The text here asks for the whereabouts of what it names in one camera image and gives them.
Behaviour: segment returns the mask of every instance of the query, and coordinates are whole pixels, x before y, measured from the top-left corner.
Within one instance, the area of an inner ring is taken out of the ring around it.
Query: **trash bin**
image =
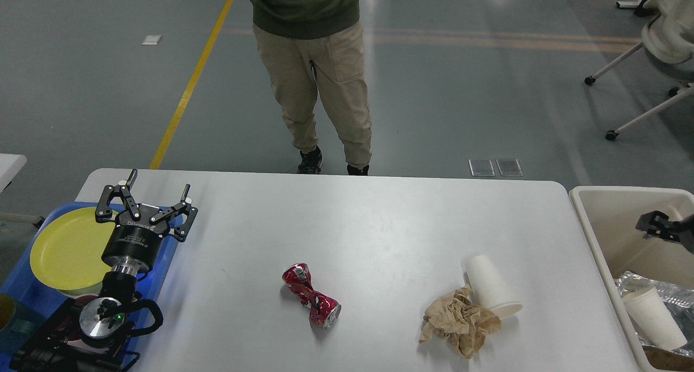
[[[657,371],[635,334],[614,285],[624,271],[694,288],[694,254],[683,246],[645,238],[635,224],[642,214],[661,211],[669,221],[694,214],[694,195],[681,189],[645,187],[576,187],[569,192],[600,275],[640,369]]]

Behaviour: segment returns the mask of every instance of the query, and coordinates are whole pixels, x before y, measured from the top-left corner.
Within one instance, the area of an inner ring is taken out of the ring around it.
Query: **khaki pants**
[[[344,144],[347,163],[357,169],[369,164],[371,116],[364,81],[362,24],[314,40],[275,36],[255,24],[253,33],[294,147],[310,152],[318,145],[313,108],[320,95]]]

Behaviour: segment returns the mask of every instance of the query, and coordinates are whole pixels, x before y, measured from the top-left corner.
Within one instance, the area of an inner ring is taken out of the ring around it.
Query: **black sneaker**
[[[316,147],[315,150],[304,154],[301,154],[301,163],[297,168],[297,174],[320,174],[320,167],[323,166],[323,155],[320,154],[320,148]]]
[[[357,169],[356,167],[352,167],[350,165],[347,165],[347,174],[349,175],[369,175],[369,165],[364,166],[364,169]]]

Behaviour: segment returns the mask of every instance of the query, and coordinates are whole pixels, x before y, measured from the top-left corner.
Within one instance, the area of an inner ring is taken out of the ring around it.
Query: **crushed soda can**
[[[311,309],[308,317],[314,325],[327,329],[335,323],[342,306],[337,300],[313,289],[307,264],[293,264],[282,274],[282,280],[299,297],[302,305]]]

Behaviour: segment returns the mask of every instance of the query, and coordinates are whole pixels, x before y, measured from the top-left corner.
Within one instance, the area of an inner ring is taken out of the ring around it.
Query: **crumpled brown paper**
[[[419,343],[432,339],[434,333],[448,338],[451,346],[471,359],[484,345],[487,335],[501,330],[501,320],[488,309],[473,304],[468,296],[470,285],[441,296],[424,312],[426,324]]]

